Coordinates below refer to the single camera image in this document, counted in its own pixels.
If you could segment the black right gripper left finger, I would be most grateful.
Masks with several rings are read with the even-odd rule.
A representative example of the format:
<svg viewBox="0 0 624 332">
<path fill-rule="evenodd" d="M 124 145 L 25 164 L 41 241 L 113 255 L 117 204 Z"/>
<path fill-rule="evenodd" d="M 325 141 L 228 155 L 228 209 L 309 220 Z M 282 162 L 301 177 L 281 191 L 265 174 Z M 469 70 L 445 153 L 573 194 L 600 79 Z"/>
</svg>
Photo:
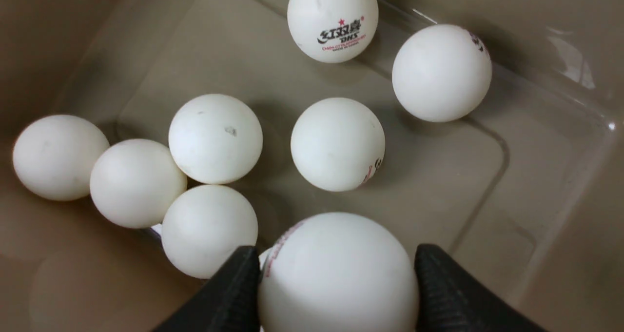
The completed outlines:
<svg viewBox="0 0 624 332">
<path fill-rule="evenodd" d="M 258 332 L 258 252 L 240 246 L 155 332 Z"/>
</svg>

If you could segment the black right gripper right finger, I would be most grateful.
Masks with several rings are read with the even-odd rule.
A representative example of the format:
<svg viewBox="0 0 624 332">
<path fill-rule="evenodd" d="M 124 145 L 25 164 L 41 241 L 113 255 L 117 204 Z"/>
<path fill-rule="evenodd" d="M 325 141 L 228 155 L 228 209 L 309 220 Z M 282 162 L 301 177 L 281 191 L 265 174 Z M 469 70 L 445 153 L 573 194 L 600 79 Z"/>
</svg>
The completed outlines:
<svg viewBox="0 0 624 332">
<path fill-rule="evenodd" d="M 443 248 L 420 244 L 414 270 L 420 303 L 417 332 L 543 332 L 493 294 Z"/>
</svg>

